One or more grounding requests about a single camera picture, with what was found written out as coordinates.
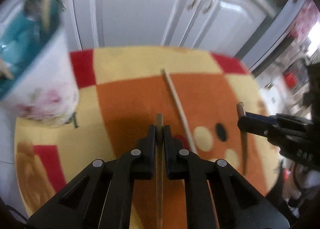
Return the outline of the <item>wooden handled metal fork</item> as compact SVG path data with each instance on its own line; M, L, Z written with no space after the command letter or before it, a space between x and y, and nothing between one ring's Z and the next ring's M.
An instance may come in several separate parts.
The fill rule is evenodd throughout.
M236 110L238 114L238 120L240 120L241 117L246 115L243 102L238 102L236 104ZM241 138L241 147L242 147L242 175L245 176L247 173L247 158L248 158L247 133L241 130L240 138Z

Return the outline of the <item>colourful checkered table mat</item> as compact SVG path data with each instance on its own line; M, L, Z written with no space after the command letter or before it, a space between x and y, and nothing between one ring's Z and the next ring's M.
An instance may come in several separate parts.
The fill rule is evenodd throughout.
M156 164L136 179L136 144L156 126L184 149L185 177L167 178L163 145L162 228L287 226L265 198L277 180L278 155L264 137L247 134L247 173L236 104L265 115L247 68L221 54L172 47L120 47L74 52L79 89L73 117L53 127L18 118L18 187L26 228L156 228ZM198 154L188 146L162 73L170 73Z

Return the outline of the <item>floral utensil holder teal rim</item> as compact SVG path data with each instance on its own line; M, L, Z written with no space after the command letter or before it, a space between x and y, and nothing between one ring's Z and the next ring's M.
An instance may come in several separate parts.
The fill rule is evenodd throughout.
M1 36L1 105L15 117L58 127L74 115L79 89L68 52L62 0L50 0L50 29L42 26L41 0L23 0Z

